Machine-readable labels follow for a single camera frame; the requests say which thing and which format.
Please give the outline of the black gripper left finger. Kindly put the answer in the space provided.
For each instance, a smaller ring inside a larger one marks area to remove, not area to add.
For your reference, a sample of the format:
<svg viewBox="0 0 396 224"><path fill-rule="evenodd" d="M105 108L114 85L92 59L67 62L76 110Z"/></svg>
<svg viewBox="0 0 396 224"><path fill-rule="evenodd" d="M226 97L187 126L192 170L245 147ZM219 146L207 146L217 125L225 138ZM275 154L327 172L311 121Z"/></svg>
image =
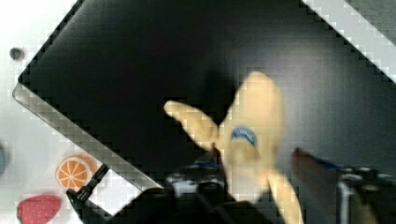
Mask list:
<svg viewBox="0 0 396 224"><path fill-rule="evenodd" d="M220 153L213 148L176 169L163 188L146 189L106 224L273 224L248 201L228 192Z"/></svg>

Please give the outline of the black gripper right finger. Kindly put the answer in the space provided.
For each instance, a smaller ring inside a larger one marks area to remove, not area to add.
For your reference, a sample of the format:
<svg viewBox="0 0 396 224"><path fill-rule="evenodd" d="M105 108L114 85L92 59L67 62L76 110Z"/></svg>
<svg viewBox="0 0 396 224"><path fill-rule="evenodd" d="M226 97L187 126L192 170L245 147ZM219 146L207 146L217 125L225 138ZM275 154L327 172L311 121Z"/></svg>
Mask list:
<svg viewBox="0 0 396 224"><path fill-rule="evenodd" d="M396 224L395 178L373 167L337 165L301 148L291 154L292 171L333 224Z"/></svg>

